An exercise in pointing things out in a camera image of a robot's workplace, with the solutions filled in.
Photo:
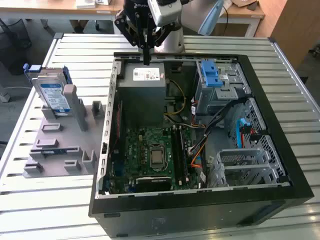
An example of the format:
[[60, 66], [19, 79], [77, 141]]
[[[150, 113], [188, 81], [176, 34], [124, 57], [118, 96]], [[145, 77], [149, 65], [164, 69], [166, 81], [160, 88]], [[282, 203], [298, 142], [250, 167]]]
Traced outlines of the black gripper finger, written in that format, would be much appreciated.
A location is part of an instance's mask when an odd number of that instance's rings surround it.
[[129, 9], [121, 10], [115, 17], [115, 26], [133, 46], [138, 47], [143, 55], [143, 64], [148, 65], [148, 48], [144, 37], [141, 15]]
[[154, 47], [159, 47], [165, 39], [168, 37], [170, 32], [175, 28], [176, 24], [174, 22], [169, 23], [165, 26], [160, 27], [160, 29], [154, 32], [156, 28], [155, 22], [153, 20], [152, 14], [148, 14], [147, 22], [147, 37], [146, 37], [146, 65], [150, 65], [151, 60], [151, 49]]

